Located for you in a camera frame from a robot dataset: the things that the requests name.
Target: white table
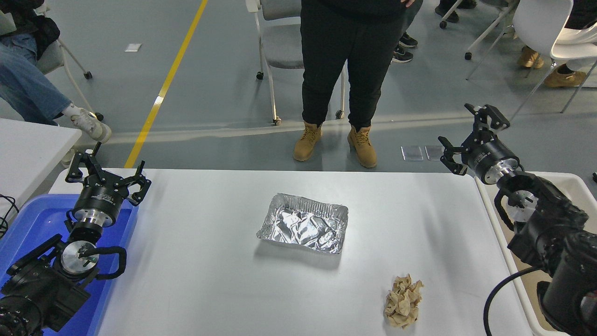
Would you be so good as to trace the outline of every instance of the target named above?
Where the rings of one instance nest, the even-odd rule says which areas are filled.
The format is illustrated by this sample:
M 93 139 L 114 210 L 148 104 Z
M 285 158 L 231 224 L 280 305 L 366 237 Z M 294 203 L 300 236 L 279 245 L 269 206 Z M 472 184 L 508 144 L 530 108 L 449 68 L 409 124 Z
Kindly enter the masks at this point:
M 133 169 L 109 169 L 130 176 Z M 50 193 L 78 194 L 64 182 Z M 509 275 L 479 190 L 448 173 L 153 170 L 99 335 L 484 335 Z M 256 238 L 276 193 L 348 207 L 341 255 Z M 421 279 L 419 320 L 384 321 L 396 276 Z M 513 286 L 493 335 L 531 335 Z
M 0 118 L 0 194 L 20 209 L 80 137 L 79 129 Z M 0 199 L 0 216 L 9 207 Z

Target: yellow floor line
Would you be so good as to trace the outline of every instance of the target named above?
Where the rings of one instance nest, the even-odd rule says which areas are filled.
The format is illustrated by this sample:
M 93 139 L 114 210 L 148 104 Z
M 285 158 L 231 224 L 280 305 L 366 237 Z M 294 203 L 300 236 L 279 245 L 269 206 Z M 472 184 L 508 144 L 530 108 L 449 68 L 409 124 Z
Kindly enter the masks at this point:
M 139 156 L 141 147 L 143 147 L 143 144 L 145 143 L 145 139 L 147 138 L 147 135 L 149 134 L 149 130 L 151 129 L 151 127 L 153 125 L 153 121 L 155 121 L 155 118 L 158 115 L 159 109 L 162 106 L 162 102 L 164 101 L 164 98 L 166 97 L 166 94 L 168 93 L 168 89 L 170 88 L 170 84 L 172 83 L 172 79 L 174 78 L 174 76 L 176 75 L 176 72 L 179 69 L 180 62 L 182 61 L 182 59 L 184 57 L 184 53 L 186 52 L 186 49 L 189 46 L 190 39 L 193 37 L 193 33 L 195 33 L 195 29 L 197 28 L 199 19 L 201 19 L 201 16 L 203 15 L 203 11 L 205 10 L 207 1 L 208 0 L 203 0 L 201 2 L 201 6 L 199 6 L 199 10 L 195 14 L 195 18 L 193 19 L 193 22 L 191 23 L 191 25 L 189 27 L 189 31 L 187 32 L 187 35 L 185 36 L 184 41 L 183 41 L 182 45 L 180 46 L 179 53 L 178 53 L 178 55 L 176 55 L 176 58 L 174 59 L 174 63 L 172 63 L 172 67 L 170 67 L 170 71 L 168 72 L 168 75 L 166 76 L 166 80 L 164 81 L 164 84 L 162 85 L 162 88 L 159 91 L 158 97 L 155 99 L 155 102 L 153 103 L 153 107 L 152 107 L 151 111 L 149 112 L 149 115 L 147 116 L 145 123 L 143 124 L 143 128 L 141 129 L 141 132 L 139 133 L 139 136 L 137 137 L 137 141 L 135 141 L 133 150 L 131 151 L 131 154 L 129 154 L 127 162 L 124 164 L 125 168 L 132 168 L 133 165 L 135 164 L 135 161 L 137 161 L 137 157 Z

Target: tan boot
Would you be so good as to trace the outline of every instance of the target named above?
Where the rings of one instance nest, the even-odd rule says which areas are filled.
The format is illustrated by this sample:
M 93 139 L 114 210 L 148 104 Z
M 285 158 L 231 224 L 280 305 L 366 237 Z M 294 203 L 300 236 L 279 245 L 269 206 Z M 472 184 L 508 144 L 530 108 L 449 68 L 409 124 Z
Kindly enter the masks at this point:
M 560 74 L 558 69 L 555 69 L 545 80 L 543 84 L 548 87 L 575 87 L 579 86 L 587 74 L 582 71 L 574 71 L 571 74 Z
M 530 68 L 535 63 L 535 60 L 539 57 L 539 53 L 534 51 L 533 49 L 525 46 L 522 48 L 522 55 L 517 61 L 519 66 L 523 66 L 525 68 Z M 535 69 L 538 69 L 543 66 L 543 59 L 539 57 L 537 63 L 535 64 Z
M 369 127 L 361 127 L 357 132 L 355 126 L 350 127 L 348 143 L 356 149 L 356 157 L 359 163 L 365 168 L 373 168 L 377 165 L 377 154 L 369 141 Z
M 307 161 L 313 155 L 315 144 L 321 139 L 321 126 L 304 123 L 303 136 L 294 145 L 293 158 L 297 161 Z

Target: chair leg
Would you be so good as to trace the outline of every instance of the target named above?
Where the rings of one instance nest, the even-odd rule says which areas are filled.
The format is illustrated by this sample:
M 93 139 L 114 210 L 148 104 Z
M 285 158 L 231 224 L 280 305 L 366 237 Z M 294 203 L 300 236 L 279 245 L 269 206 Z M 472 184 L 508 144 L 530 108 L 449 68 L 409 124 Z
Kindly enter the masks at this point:
M 528 78 L 531 75 L 531 72 L 533 72 L 533 70 L 535 69 L 535 65 L 537 64 L 537 62 L 539 62 L 539 58 L 541 58 L 541 54 L 537 53 L 537 58 L 535 59 L 535 61 L 533 62 L 533 64 L 531 65 L 530 68 L 528 68 L 528 72 L 527 75 L 524 76 L 524 78 Z
M 267 69 L 267 80 L 269 81 L 269 95 L 272 99 L 272 121 L 276 126 L 282 123 L 282 119 L 280 119 L 276 113 L 276 98 L 273 94 L 273 77 L 272 77 L 272 67 L 269 64 L 266 64 Z
M 346 64 L 342 67 L 340 73 L 340 109 L 336 111 L 336 119 L 344 118 L 345 105 L 344 101 L 346 98 Z
M 531 91 L 531 93 L 529 93 L 527 95 L 527 97 L 524 99 L 524 101 L 522 102 L 522 104 L 518 107 L 518 109 L 516 110 L 516 112 L 514 112 L 514 114 L 512 115 L 512 118 L 510 118 L 510 121 L 514 120 L 514 117 L 518 114 L 518 112 L 520 112 L 520 110 L 526 104 L 526 102 L 528 101 L 528 99 L 533 95 L 533 93 L 535 93 L 535 91 L 537 91 L 537 89 L 541 86 L 541 84 L 543 84 L 543 81 L 545 80 L 545 78 L 547 78 L 547 76 L 549 76 L 549 74 L 552 73 L 552 71 L 556 68 L 557 65 L 558 64 L 556 63 L 556 61 L 552 60 L 552 65 L 549 68 L 549 70 L 547 72 L 545 72 L 545 75 L 543 75 L 543 78 L 541 78 L 541 80 L 539 81 L 539 83 L 537 83 L 537 85 L 535 85 L 535 87 L 533 88 L 533 90 Z
M 79 94 L 79 96 L 81 97 L 81 99 L 83 100 L 83 102 L 85 102 L 85 106 L 87 107 L 87 109 L 89 110 L 89 112 L 91 112 L 93 114 L 93 116 L 97 118 L 96 113 L 93 111 L 93 108 L 91 108 L 91 105 L 89 104 L 89 102 L 87 101 L 87 99 L 85 98 L 85 96 L 83 95 L 83 92 L 81 92 L 81 89 L 79 88 L 79 85 L 77 85 L 77 83 L 75 82 L 75 79 L 70 74 L 69 66 L 66 63 L 66 55 L 64 54 L 64 50 L 62 48 L 64 48 L 64 46 L 62 44 L 60 44 L 60 51 L 61 51 L 61 55 L 62 55 L 62 63 L 64 64 L 63 66 L 64 66 L 64 71 L 66 72 L 66 76 L 69 78 L 70 82 L 75 87 L 75 90 L 77 91 L 77 93 Z
M 572 102 L 572 100 L 574 99 L 574 97 L 576 97 L 576 94 L 580 91 L 580 89 L 583 87 L 584 82 L 587 81 L 587 78 L 589 76 L 591 76 L 591 72 L 593 72 L 593 69 L 595 69 L 595 66 L 597 65 L 597 61 L 595 61 L 595 63 L 593 64 L 593 66 L 591 67 L 591 70 L 589 70 L 589 72 L 587 72 L 586 77 L 584 78 L 583 82 L 580 83 L 580 85 L 576 88 L 576 90 L 574 90 L 574 93 L 572 94 L 572 97 L 570 97 L 570 100 L 566 103 L 566 106 L 564 106 L 562 112 L 560 113 L 564 113 L 564 111 L 566 111 L 566 109 L 568 108 L 568 106 L 570 105 L 570 103 Z
M 70 49 L 68 49 L 68 47 L 66 46 L 66 44 L 64 44 L 64 42 L 62 42 L 61 39 L 58 39 L 58 43 L 60 43 L 60 46 L 62 46 L 64 48 L 64 50 L 66 50 L 67 53 L 69 53 L 70 57 L 75 60 L 75 63 L 79 66 L 79 68 L 81 68 L 81 70 L 83 71 L 84 74 L 88 74 L 89 72 L 87 70 L 85 70 L 85 68 L 83 68 L 83 66 L 81 65 L 81 63 L 79 62 L 78 59 L 76 59 L 75 55 L 73 55 L 72 52 L 70 52 Z
M 483 60 L 487 57 L 487 55 L 489 54 L 489 52 L 491 51 L 491 49 L 493 49 L 493 47 L 497 44 L 497 41 L 499 41 L 506 33 L 506 29 L 507 28 L 511 28 L 513 27 L 512 25 L 509 26 L 504 26 L 504 29 L 501 30 L 501 33 L 499 34 L 499 36 L 496 38 L 495 41 L 493 41 L 493 43 L 491 44 L 491 46 L 489 47 L 489 49 L 487 49 L 487 51 L 483 54 L 483 56 L 481 57 L 481 60 L 475 65 L 475 67 L 471 70 L 471 72 L 469 72 L 468 75 L 466 75 L 466 80 L 469 80 L 469 78 L 473 75 L 473 73 L 477 70 L 477 68 L 479 67 L 479 65 L 481 65 L 481 63 L 483 62 Z
M 512 1 L 505 10 L 502 10 L 500 15 L 495 19 L 489 27 L 479 36 L 477 39 L 469 46 L 466 50 L 469 53 L 473 48 L 477 46 L 497 25 L 508 15 L 516 6 L 518 5 L 518 0 Z
M 448 20 L 448 17 L 456 10 L 456 7 L 458 7 L 458 5 L 460 5 L 461 2 L 462 2 L 462 0 L 456 0 L 456 3 L 452 7 L 450 7 L 450 9 L 442 17 L 442 21 L 439 24 L 440 28 L 442 28 L 442 29 L 445 28 L 446 24 L 444 22 L 446 22 L 446 20 Z
M 257 73 L 257 79 L 263 79 L 263 46 L 261 44 L 261 27 L 259 26 L 259 16 L 255 13 L 255 24 L 257 25 L 257 34 L 259 36 L 259 72 Z

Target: white sneaker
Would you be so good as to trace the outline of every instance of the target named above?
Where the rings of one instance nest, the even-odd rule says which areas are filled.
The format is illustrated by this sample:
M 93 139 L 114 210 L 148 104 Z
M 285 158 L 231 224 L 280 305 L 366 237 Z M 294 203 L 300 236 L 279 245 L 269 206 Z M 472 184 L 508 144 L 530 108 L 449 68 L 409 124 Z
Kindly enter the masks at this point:
M 95 141 L 105 143 L 112 136 L 110 127 L 92 117 L 91 113 L 84 108 L 81 108 L 79 114 L 71 116 L 70 120 L 77 128 L 87 133 Z
M 68 169 L 73 161 L 73 158 L 75 157 L 75 153 L 76 151 L 74 148 L 69 149 L 69 151 L 64 155 L 62 160 L 60 160 L 60 164 L 62 164 L 64 168 Z

